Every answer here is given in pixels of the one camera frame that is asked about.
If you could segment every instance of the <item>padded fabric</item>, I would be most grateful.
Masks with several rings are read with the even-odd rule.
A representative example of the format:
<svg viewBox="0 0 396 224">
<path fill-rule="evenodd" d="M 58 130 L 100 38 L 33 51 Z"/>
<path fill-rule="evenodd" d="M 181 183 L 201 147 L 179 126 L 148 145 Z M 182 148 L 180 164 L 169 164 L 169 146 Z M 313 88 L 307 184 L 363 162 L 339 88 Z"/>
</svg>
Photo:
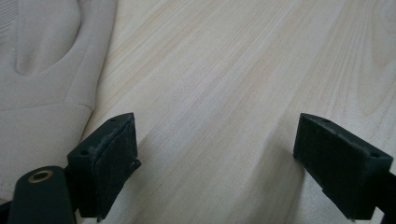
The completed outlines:
<svg viewBox="0 0 396 224">
<path fill-rule="evenodd" d="M 94 107 L 115 0 L 0 0 L 0 198 L 66 166 Z"/>
</svg>

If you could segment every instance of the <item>light wooden surface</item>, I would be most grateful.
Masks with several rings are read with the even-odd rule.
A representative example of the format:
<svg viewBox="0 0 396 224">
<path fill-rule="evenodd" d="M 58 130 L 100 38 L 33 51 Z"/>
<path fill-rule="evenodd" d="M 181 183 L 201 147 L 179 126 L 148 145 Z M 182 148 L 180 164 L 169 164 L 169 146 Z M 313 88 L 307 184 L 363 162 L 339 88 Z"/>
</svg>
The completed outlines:
<svg viewBox="0 0 396 224">
<path fill-rule="evenodd" d="M 134 112 L 143 165 L 103 223 L 349 223 L 298 118 L 396 156 L 395 56 L 394 0 L 120 0 L 84 137 Z"/>
</svg>

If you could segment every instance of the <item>wood grain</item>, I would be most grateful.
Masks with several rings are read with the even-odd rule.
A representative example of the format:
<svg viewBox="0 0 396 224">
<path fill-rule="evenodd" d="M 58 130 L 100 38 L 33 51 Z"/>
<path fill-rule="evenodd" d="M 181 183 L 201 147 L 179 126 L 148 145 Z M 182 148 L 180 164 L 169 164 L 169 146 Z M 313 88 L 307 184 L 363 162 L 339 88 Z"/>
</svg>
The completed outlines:
<svg viewBox="0 0 396 224">
<path fill-rule="evenodd" d="M 291 156 L 299 115 L 396 156 L 395 95 L 394 0 L 120 0 L 84 137 L 133 111 L 143 165 L 103 222 L 349 223 Z"/>
</svg>

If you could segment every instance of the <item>wooden table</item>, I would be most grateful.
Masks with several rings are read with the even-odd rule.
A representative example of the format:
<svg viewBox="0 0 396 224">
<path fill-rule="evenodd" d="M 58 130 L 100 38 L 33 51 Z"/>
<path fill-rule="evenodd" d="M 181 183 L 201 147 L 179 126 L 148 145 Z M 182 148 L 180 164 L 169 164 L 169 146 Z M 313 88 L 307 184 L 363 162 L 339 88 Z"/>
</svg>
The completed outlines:
<svg viewBox="0 0 396 224">
<path fill-rule="evenodd" d="M 134 112 L 143 165 L 103 223 L 349 223 L 298 118 L 396 156 L 395 56 L 395 0 L 120 0 L 84 137 Z"/>
</svg>

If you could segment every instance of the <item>black clamp jaw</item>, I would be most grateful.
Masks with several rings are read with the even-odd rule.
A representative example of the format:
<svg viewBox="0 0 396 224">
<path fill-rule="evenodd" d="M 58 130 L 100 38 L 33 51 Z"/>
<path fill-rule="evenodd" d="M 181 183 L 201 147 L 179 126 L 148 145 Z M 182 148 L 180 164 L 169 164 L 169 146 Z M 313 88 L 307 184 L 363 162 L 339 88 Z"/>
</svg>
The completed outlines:
<svg viewBox="0 0 396 224">
<path fill-rule="evenodd" d="M 141 165 L 134 114 L 109 119 L 68 156 L 68 166 L 42 167 L 21 177 L 12 202 L 0 205 L 0 223 L 76 223 L 105 218 L 124 183 Z"/>
<path fill-rule="evenodd" d="M 301 114 L 294 158 L 349 219 L 371 219 L 376 207 L 383 223 L 396 223 L 393 158 L 337 124 Z"/>
</svg>

